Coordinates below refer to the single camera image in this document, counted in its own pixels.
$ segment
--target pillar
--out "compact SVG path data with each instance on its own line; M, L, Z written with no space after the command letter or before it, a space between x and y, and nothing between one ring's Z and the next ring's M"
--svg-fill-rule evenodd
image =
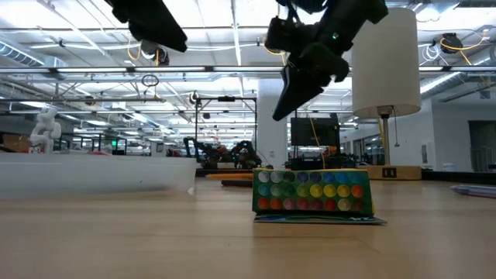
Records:
M288 119L272 119L283 87L282 79L261 79L258 83L257 149L263 165L271 164L276 169L284 168L288 160Z

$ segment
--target white dot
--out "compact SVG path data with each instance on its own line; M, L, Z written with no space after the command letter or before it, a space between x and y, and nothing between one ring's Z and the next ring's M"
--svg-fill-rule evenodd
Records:
M267 183L269 182L270 175L266 171L262 171L258 174L258 180L260 180L262 183Z
M274 171L272 174L270 174L270 179L274 183L279 183L282 180L282 173L279 171Z

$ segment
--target computer screen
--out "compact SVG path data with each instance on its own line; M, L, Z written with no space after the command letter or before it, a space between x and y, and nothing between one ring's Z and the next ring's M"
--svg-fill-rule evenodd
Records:
M339 148L339 123L337 119L312 119L320 146L337 146ZM292 146L318 146L310 118L291 119Z

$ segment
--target lamp base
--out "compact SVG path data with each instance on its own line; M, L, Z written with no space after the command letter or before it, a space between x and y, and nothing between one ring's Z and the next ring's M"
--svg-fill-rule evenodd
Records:
M371 180L419 181L422 179L421 167L405 166L364 166Z

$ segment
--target paint palette box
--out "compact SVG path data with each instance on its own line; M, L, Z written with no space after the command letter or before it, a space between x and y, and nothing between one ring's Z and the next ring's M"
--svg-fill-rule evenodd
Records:
M256 169L253 211L257 214L374 216L365 170Z

